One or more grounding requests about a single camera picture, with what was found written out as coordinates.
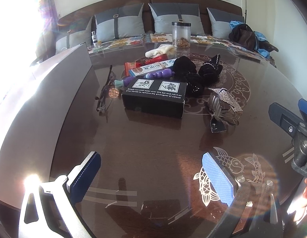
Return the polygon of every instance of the plastic jar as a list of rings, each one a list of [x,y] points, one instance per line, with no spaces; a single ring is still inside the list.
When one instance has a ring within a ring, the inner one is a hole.
[[[175,47],[190,47],[191,23],[172,22],[172,44]]]

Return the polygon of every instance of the gray pillow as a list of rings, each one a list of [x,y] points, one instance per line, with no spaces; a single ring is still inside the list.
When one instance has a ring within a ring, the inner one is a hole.
[[[145,34],[143,6],[143,3],[126,5],[95,14],[97,40],[107,42]]]
[[[71,25],[59,26],[59,33],[56,38],[56,54],[82,43],[90,46],[92,18],[77,20]]]
[[[228,35],[232,32],[230,22],[232,20],[245,23],[243,16],[236,15],[229,12],[220,11],[217,9],[207,8],[209,13],[212,35],[216,38],[229,39]]]
[[[191,35],[204,35],[199,5],[194,3],[150,3],[154,29],[158,34],[172,34],[172,22],[191,23]]]

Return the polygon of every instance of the red wrapper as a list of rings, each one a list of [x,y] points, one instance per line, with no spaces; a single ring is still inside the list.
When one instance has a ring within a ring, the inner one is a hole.
[[[148,65],[148,64],[152,64],[152,63],[156,63],[156,62],[162,62],[162,61],[166,61],[166,60],[168,60],[167,54],[159,55],[159,56],[157,56],[153,59],[146,60],[144,65]]]
[[[139,62],[126,62],[125,63],[125,74],[129,76],[129,70],[135,69],[142,66]]]

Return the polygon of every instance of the black hair accessory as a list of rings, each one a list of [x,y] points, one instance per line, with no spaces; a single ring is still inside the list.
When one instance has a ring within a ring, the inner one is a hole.
[[[188,57],[182,56],[175,60],[173,71],[175,72],[175,80],[188,84],[186,96],[198,97],[203,94],[204,81],[197,74],[195,64]]]
[[[218,54],[201,66],[199,75],[203,78],[205,86],[210,86],[219,80],[220,73],[223,69],[223,65],[219,64],[220,58],[221,55]]]

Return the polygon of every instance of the brown tabletop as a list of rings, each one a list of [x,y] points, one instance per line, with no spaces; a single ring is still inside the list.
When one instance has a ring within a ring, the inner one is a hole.
[[[177,56],[188,56],[199,68],[221,54],[223,71],[213,87],[227,88],[243,108],[239,126],[211,133],[204,108],[207,90],[203,97],[186,99],[181,120],[125,110],[115,92],[106,99],[108,113],[99,115],[94,97],[105,84],[109,66],[120,78],[125,62],[141,61],[146,51],[159,45],[91,55],[93,68],[59,135],[52,179],[68,174],[90,151],[102,157],[101,169],[76,205],[96,237],[206,237],[227,208],[202,169],[202,156],[208,151],[235,176],[243,175],[254,185],[272,180],[281,202],[302,179],[291,169],[293,152],[286,153],[292,147],[290,137],[268,116],[273,102],[298,114],[301,95],[264,59],[242,59],[226,47],[191,44]]]

